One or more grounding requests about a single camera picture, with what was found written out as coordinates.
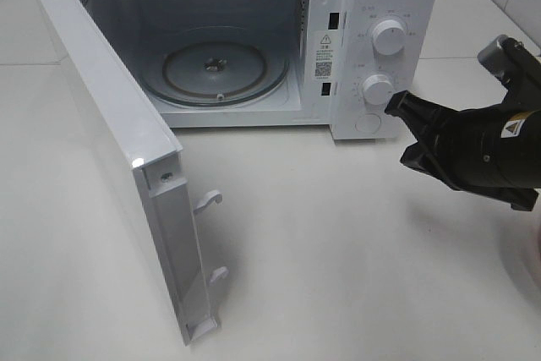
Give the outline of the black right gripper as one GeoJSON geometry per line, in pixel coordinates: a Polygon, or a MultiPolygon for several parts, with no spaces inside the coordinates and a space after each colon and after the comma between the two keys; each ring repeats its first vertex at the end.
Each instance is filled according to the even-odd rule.
{"type": "Polygon", "coordinates": [[[531,211],[540,188],[540,62],[512,37],[503,47],[513,70],[502,102],[457,111],[404,90],[384,112],[416,139],[402,165],[453,190],[531,211]]]}

